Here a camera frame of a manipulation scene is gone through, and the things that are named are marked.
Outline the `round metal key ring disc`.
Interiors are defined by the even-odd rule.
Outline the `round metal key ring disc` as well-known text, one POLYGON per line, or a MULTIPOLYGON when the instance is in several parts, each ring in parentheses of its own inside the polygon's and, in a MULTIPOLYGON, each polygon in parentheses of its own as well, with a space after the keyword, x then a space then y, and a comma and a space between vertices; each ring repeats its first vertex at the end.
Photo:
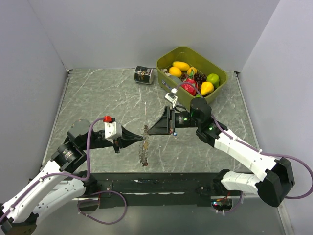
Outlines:
POLYGON ((149 135, 148 135, 148 126, 144 125, 143 126, 143 140, 142 143, 140 144, 140 149, 139 149, 139 161, 143 167, 148 166, 147 162, 147 150, 149 148, 149 135))

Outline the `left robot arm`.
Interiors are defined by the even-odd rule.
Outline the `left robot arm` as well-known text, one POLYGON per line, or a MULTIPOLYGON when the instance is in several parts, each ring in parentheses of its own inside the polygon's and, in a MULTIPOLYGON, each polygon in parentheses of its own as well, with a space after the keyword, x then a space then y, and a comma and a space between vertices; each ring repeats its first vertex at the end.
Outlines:
POLYGON ((67 137, 39 174, 17 195, 0 206, 0 227, 6 235, 30 235, 47 215, 68 201, 93 196, 98 190, 91 174, 90 150, 112 147, 115 153, 143 136, 126 130, 114 118, 97 121, 104 129, 94 131, 94 122, 80 119, 73 123, 67 137))

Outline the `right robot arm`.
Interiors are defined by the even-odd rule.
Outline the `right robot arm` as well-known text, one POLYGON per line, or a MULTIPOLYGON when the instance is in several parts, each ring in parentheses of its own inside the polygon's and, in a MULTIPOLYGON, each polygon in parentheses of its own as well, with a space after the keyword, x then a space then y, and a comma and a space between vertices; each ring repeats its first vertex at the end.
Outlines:
POLYGON ((225 195, 238 190, 258 195, 265 203, 278 207, 294 186, 294 176, 289 160, 276 159, 252 149, 225 125, 216 121, 212 109, 204 98, 192 99, 189 111, 179 112, 169 106, 160 119, 148 130, 149 135, 174 135, 176 128, 196 128, 201 141, 216 148, 250 170, 237 173, 223 169, 213 180, 214 191, 225 195))

